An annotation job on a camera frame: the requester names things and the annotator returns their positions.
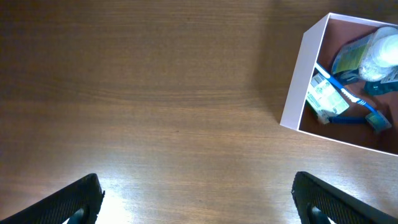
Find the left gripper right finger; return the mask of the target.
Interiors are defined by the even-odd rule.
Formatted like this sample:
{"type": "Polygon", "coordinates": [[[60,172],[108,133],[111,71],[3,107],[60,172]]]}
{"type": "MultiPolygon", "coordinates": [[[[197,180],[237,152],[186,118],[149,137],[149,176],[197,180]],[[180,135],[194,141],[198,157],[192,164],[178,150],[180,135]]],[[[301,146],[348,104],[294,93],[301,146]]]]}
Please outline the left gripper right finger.
{"type": "Polygon", "coordinates": [[[300,220],[311,223],[397,223],[394,218],[315,177],[297,172],[292,198],[300,220]]]}

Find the clear pump soap bottle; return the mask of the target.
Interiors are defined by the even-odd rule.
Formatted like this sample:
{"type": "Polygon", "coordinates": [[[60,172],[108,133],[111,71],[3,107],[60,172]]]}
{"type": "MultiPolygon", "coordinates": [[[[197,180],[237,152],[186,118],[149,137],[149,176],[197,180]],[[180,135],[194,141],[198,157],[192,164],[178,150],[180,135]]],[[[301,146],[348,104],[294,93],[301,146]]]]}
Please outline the clear pump soap bottle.
{"type": "Polygon", "coordinates": [[[382,27],[373,33],[358,71],[367,82],[397,80],[397,28],[382,27]]]}

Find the green soap bar package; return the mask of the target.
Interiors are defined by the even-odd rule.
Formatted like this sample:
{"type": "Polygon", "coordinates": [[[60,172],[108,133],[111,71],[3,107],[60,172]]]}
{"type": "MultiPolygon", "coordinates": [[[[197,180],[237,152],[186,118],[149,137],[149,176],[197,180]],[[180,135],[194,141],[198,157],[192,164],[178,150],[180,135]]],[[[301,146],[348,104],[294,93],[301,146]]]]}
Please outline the green soap bar package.
{"type": "Polygon", "coordinates": [[[319,73],[314,75],[307,88],[306,101],[317,114],[321,124],[328,124],[329,118],[340,115],[349,104],[334,86],[319,73]]]}

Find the blue white toothbrush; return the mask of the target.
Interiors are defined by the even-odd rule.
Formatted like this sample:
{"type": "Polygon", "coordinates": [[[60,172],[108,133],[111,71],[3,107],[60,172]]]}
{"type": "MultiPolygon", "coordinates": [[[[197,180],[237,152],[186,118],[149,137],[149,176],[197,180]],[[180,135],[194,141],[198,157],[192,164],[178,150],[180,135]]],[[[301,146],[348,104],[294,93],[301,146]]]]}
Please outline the blue white toothbrush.
{"type": "Polygon", "coordinates": [[[337,88],[342,94],[347,97],[352,103],[363,106],[370,111],[370,113],[365,116],[367,123],[373,128],[375,133],[380,133],[392,127],[389,120],[373,106],[371,106],[367,101],[358,98],[356,95],[352,94],[347,90],[338,80],[331,76],[319,63],[315,64],[315,69],[319,74],[326,80],[328,80],[335,88],[337,88]]]}

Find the blue mouthwash bottle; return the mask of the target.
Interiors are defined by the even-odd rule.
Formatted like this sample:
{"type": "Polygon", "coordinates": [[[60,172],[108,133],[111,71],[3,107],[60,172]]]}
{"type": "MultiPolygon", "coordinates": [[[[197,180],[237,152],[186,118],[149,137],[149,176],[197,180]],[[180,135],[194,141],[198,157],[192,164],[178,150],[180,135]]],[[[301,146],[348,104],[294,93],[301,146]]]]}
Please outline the blue mouthwash bottle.
{"type": "MultiPolygon", "coordinates": [[[[331,67],[331,72],[342,85],[350,85],[362,80],[359,77],[358,68],[372,36],[373,33],[350,44],[346,44],[337,53],[331,67]]],[[[382,81],[362,81],[365,82],[364,91],[372,96],[384,95],[386,93],[397,91],[397,80],[395,82],[385,83],[382,81]]]]}

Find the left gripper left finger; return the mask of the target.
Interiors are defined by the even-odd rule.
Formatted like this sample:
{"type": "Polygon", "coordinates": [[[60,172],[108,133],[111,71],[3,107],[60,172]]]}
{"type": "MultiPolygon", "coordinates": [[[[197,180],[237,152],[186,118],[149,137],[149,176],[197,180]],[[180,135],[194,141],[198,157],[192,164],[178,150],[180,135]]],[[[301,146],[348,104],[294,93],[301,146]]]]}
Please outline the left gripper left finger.
{"type": "Polygon", "coordinates": [[[95,223],[104,195],[98,176],[91,173],[1,223],[95,223]]]}

